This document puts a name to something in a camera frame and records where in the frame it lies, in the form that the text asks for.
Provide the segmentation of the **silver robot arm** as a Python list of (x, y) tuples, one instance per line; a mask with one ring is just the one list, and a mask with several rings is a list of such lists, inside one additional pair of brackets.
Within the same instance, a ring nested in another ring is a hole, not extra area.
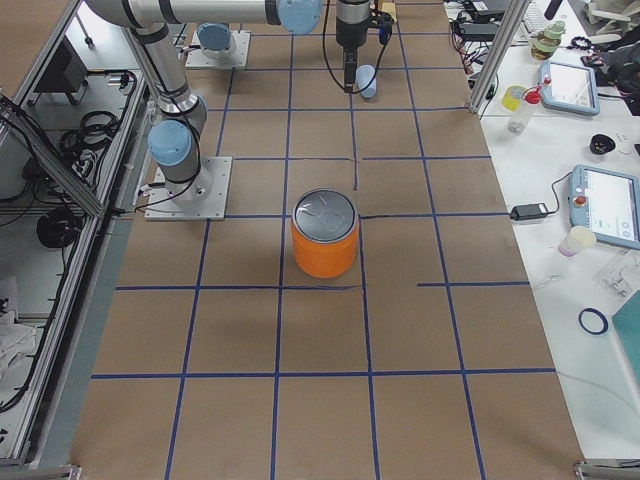
[(339, 88), (353, 93), (358, 50), (371, 29), (387, 45), (394, 20), (370, 1), (91, 1), (102, 20), (122, 28), (156, 97), (160, 121), (148, 136), (148, 148), (165, 179), (168, 201), (180, 208), (200, 209), (227, 188), (216, 180), (200, 150), (207, 120), (204, 100), (193, 93), (169, 38), (172, 25), (249, 23), (281, 26), (304, 35), (326, 25), (336, 9), (336, 41), (342, 49), (344, 79)]
[(232, 55), (236, 49), (228, 24), (202, 23), (198, 26), (196, 33), (201, 50), (206, 57), (224, 59)]

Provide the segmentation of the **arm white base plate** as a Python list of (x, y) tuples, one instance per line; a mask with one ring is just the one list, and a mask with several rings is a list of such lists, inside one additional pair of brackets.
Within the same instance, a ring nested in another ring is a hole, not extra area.
[(226, 49), (201, 49), (201, 42), (197, 33), (191, 41), (191, 49), (186, 53), (185, 67), (192, 70), (216, 69), (230, 70), (244, 69), (249, 56), (251, 32), (247, 30), (232, 30)]
[(231, 157), (205, 156), (195, 182), (180, 196), (170, 200), (184, 187), (168, 183), (151, 190), (150, 207), (145, 209), (148, 221), (196, 221), (225, 218), (232, 171)]

